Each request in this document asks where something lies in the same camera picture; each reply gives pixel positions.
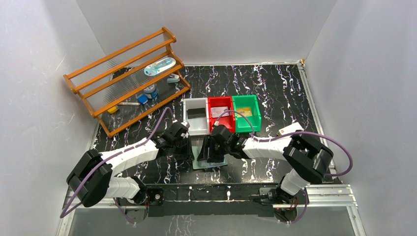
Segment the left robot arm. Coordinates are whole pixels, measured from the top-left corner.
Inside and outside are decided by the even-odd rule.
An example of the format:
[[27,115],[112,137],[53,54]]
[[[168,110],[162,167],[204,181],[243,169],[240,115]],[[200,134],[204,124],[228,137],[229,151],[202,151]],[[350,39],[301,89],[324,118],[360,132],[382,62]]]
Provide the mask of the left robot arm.
[[84,207],[91,207],[104,198],[125,198],[141,205],[149,199],[148,188],[137,177],[118,177],[124,170],[153,161],[179,146],[186,138],[189,122],[174,122],[161,136],[113,151],[84,153],[67,177],[68,186]]

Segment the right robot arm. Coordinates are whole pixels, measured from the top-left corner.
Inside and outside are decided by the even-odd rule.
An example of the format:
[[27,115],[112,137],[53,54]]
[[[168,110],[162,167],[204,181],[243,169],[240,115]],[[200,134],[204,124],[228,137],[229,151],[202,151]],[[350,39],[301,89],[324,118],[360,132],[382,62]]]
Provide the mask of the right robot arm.
[[309,184],[321,184],[333,159],[333,152],[315,133],[296,131],[272,139],[260,139],[232,133],[218,125],[208,135],[202,149],[207,162],[221,162],[226,154],[236,159],[271,158],[287,161],[292,170],[280,181],[276,193],[290,199]]

